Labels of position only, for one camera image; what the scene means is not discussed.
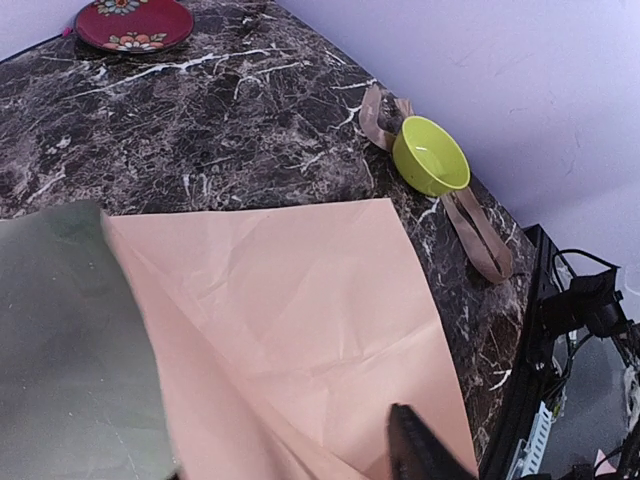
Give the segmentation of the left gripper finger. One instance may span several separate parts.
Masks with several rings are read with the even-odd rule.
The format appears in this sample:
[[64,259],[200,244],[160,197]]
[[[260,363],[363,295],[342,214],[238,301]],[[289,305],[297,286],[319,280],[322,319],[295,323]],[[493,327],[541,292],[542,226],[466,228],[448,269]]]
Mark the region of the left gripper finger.
[[391,406],[388,445],[395,480],[476,479],[409,405]]

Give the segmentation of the green and pink wrapping paper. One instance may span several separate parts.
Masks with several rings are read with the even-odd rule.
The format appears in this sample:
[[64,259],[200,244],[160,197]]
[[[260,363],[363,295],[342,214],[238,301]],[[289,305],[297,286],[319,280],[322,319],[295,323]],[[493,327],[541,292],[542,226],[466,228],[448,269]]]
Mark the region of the green and pink wrapping paper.
[[5,479],[393,479],[393,404],[477,476],[388,200],[1,224]]

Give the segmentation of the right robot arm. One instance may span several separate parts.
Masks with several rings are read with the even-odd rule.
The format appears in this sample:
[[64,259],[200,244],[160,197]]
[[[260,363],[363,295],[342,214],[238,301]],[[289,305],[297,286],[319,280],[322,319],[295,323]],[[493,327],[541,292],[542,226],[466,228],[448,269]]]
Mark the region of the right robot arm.
[[639,323],[624,309],[619,268],[580,249],[551,257],[555,290],[539,303],[552,370],[542,401],[555,424],[549,465],[594,477],[607,462],[639,476]]

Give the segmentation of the lime green plastic bowl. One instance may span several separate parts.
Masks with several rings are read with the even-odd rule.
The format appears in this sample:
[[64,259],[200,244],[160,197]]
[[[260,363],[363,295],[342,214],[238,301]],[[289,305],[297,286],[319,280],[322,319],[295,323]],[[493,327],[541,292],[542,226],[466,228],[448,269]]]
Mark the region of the lime green plastic bowl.
[[401,177],[429,197],[463,190],[471,180],[468,161],[456,141],[421,116],[409,116],[402,122],[392,159]]

